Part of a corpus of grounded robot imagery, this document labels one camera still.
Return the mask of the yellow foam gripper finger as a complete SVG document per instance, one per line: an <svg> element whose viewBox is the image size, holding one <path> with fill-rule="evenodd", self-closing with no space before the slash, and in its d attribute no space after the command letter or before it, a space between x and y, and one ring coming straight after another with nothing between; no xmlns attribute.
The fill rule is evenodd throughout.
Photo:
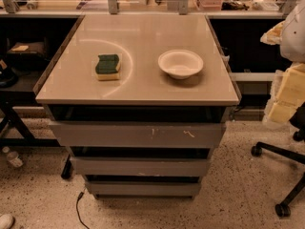
<svg viewBox="0 0 305 229"><path fill-rule="evenodd" d="M285 72L276 70L271 98L266 105L266 119L286 123L305 102L305 64L293 63Z"/></svg>

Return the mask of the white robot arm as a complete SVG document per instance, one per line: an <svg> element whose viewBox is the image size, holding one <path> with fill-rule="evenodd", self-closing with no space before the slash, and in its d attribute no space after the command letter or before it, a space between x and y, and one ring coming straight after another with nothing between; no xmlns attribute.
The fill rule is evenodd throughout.
<svg viewBox="0 0 305 229"><path fill-rule="evenodd" d="M280 54L292 65L285 71L277 71L271 87L264 121L270 126L288 122L305 102L305 0L282 23Z"/></svg>

